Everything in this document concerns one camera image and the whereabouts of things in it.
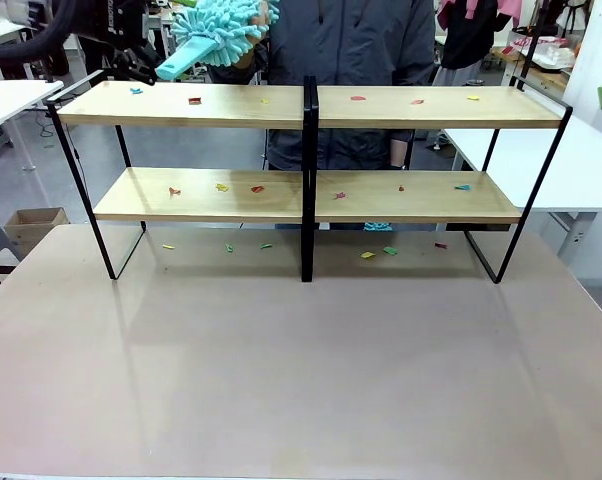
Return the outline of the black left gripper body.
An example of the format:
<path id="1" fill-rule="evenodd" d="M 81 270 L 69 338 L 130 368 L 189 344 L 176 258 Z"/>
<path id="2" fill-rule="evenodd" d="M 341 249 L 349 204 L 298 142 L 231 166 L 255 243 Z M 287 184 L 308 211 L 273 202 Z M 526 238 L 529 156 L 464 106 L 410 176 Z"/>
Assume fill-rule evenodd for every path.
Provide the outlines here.
<path id="1" fill-rule="evenodd" d="M 78 1 L 73 33 L 121 51 L 153 49 L 148 41 L 148 20 L 148 1 Z"/>

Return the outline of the person's right hand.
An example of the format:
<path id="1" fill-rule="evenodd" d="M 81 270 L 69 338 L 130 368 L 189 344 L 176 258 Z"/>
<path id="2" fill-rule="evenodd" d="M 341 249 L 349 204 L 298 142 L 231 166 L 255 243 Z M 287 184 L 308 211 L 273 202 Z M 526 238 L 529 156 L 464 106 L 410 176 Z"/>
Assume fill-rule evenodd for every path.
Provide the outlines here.
<path id="1" fill-rule="evenodd" d="M 258 14 L 253 16 L 250 19 L 249 24 L 256 25 L 259 27 L 269 26 L 270 25 L 269 10 L 270 10 L 269 1 L 262 0 L 258 6 Z M 256 48 L 256 45 L 258 43 L 260 43 L 264 39 L 264 37 L 265 37 L 264 31 L 260 31 L 259 35 L 256 37 L 254 37 L 254 36 L 247 37 L 248 41 L 250 42 L 250 47 L 249 47 L 248 51 L 246 53 L 244 53 L 240 57 L 240 59 L 234 63 L 234 66 L 236 68 L 245 70 L 252 64 L 252 60 L 254 57 L 254 50 Z"/>

